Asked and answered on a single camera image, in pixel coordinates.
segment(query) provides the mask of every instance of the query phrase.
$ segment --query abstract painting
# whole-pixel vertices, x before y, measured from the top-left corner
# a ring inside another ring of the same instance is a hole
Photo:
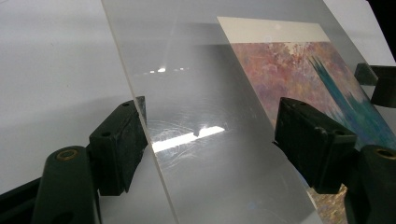
[[[358,136],[356,148],[396,148],[396,137],[318,24],[219,18],[276,126],[280,97],[304,101]]]

